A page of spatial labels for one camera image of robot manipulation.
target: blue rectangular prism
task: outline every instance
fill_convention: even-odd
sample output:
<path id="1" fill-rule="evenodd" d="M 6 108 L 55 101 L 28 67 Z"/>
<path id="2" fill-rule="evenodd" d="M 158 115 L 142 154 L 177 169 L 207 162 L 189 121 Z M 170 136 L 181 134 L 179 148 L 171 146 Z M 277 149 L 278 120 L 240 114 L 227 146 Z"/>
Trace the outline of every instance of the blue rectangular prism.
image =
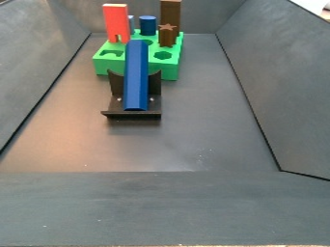
<path id="1" fill-rule="evenodd" d="M 127 44 L 125 110 L 149 110 L 149 45 L 141 40 Z"/>

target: black base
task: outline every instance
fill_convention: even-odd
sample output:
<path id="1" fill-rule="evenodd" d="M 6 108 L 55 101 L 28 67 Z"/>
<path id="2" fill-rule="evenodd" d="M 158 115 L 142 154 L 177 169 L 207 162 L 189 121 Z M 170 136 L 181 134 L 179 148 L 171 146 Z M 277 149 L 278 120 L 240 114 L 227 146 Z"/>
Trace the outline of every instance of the black base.
<path id="1" fill-rule="evenodd" d="M 119 96 L 113 96 L 107 111 L 101 113 L 110 119 L 161 119 L 162 118 L 162 96 L 150 96 L 147 111 L 125 111 L 123 100 Z"/>

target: gray wall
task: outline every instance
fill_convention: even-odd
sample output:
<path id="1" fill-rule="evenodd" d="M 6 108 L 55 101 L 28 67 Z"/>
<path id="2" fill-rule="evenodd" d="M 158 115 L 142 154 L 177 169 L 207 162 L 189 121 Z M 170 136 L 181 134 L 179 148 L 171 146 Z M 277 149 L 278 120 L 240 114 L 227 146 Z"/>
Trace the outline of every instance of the gray wall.
<path id="1" fill-rule="evenodd" d="M 248 0 L 217 35 L 282 170 L 330 178 L 330 24 Z"/>
<path id="2" fill-rule="evenodd" d="M 105 22 L 102 5 L 105 3 L 127 3 L 129 12 L 138 17 L 149 14 L 159 17 L 159 0 L 59 0 L 74 13 L 77 18 L 94 33 L 103 33 Z M 182 30 L 191 34 L 215 33 L 245 0 L 183 0 L 182 2 Z"/>
<path id="3" fill-rule="evenodd" d="M 90 32 L 56 1 L 0 7 L 0 150 Z"/>

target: green base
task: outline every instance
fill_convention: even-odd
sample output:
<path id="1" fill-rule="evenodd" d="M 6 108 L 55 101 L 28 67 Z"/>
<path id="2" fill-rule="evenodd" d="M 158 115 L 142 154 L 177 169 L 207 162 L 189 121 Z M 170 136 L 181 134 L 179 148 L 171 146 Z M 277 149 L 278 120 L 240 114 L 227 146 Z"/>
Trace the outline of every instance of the green base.
<path id="1" fill-rule="evenodd" d="M 177 44 L 170 47 L 159 46 L 159 33 L 155 36 L 139 35 L 139 29 L 135 29 L 133 40 L 145 40 L 149 43 L 149 70 L 150 73 L 162 70 L 163 80 L 178 80 L 181 50 L 183 44 L 183 32 L 177 38 Z M 97 74 L 107 75 L 107 70 L 125 74 L 126 70 L 126 44 L 106 42 L 93 56 L 93 62 Z"/>

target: blue block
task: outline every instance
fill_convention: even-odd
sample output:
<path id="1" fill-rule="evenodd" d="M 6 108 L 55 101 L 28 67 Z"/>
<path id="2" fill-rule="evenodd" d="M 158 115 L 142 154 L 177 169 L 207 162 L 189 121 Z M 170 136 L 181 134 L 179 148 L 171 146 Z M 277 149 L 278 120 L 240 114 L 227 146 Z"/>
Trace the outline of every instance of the blue block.
<path id="1" fill-rule="evenodd" d="M 149 110 L 149 45 L 131 40 L 127 44 L 125 110 Z"/>
<path id="2" fill-rule="evenodd" d="M 130 28 L 130 33 L 134 35 L 135 33 L 134 15 L 129 16 L 129 28 Z"/>
<path id="3" fill-rule="evenodd" d="M 143 15 L 139 17 L 139 27 L 141 27 L 141 35 L 143 36 L 155 36 L 158 23 L 157 18 L 150 15 Z"/>

